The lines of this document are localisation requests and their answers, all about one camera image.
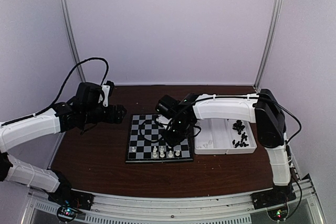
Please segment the black grey chess board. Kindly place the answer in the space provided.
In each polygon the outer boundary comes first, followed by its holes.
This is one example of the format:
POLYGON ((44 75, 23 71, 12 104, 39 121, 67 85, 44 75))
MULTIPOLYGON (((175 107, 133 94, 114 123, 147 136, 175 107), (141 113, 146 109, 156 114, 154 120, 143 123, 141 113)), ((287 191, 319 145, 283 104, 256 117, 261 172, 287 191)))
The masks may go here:
POLYGON ((126 163, 175 163, 192 162, 193 148, 189 139, 185 139, 179 145, 170 147, 162 138, 161 133, 164 127, 156 122, 156 114, 133 114, 130 117, 130 131, 127 143, 125 162, 126 163), (157 158, 152 157, 154 146, 157 146, 157 158), (165 146, 165 157, 160 158, 160 146, 165 146), (173 151, 174 156, 167 156, 169 151, 173 151), (180 151, 180 156, 175 156, 175 151, 180 151))

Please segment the white queen chess piece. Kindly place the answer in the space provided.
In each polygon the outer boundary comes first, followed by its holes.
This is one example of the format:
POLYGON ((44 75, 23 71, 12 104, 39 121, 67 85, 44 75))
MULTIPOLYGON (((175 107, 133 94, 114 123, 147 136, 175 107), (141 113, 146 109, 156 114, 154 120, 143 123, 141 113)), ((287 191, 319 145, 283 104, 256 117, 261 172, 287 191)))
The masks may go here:
POLYGON ((159 156, 160 156, 160 158, 164 158, 165 157, 165 151, 164 151, 164 149, 160 150, 159 156))

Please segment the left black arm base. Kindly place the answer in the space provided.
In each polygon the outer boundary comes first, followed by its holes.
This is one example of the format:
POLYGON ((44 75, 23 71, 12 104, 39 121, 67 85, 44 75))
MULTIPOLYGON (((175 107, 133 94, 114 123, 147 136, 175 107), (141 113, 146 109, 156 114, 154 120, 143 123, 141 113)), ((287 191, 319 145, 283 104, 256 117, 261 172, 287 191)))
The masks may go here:
POLYGON ((90 210, 94 200, 93 194, 73 190, 67 183, 60 183, 55 192, 47 192, 47 195, 49 201, 79 210, 90 210))

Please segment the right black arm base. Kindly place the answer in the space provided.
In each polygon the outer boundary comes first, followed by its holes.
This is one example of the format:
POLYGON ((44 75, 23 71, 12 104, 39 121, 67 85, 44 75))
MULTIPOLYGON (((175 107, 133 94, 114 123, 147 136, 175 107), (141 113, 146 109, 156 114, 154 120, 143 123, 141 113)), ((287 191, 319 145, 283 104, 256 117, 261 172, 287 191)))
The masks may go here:
POLYGON ((279 186, 273 183, 271 189, 251 194, 254 209, 269 208, 285 204, 296 198, 297 196, 293 190, 292 180, 284 186, 279 186))

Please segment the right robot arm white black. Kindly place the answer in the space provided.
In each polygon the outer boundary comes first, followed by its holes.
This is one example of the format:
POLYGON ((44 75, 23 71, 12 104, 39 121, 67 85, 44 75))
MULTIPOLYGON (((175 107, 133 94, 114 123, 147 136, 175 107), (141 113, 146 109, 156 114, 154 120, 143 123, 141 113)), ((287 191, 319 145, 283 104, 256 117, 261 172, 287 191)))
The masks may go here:
POLYGON ((155 107, 162 136, 174 147, 184 139, 195 140, 196 154, 248 154, 260 144, 267 151, 273 188, 272 203, 289 196, 290 155, 284 109, 272 92, 246 95, 188 94, 182 101, 163 96, 155 107))

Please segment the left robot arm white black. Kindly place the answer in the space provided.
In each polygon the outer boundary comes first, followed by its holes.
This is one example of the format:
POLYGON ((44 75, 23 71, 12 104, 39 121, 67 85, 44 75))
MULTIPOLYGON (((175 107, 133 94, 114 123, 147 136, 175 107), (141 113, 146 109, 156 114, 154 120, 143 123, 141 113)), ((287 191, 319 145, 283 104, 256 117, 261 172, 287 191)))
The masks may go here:
POLYGON ((9 154, 13 147, 36 138, 78 128, 85 133, 87 124, 100 122, 120 124, 127 110, 122 105, 110 105, 114 84, 79 84, 76 95, 67 102, 53 103, 42 112, 1 124, 1 181, 13 181, 54 193, 64 205, 76 197, 71 185, 61 173, 42 169, 19 161, 9 154))

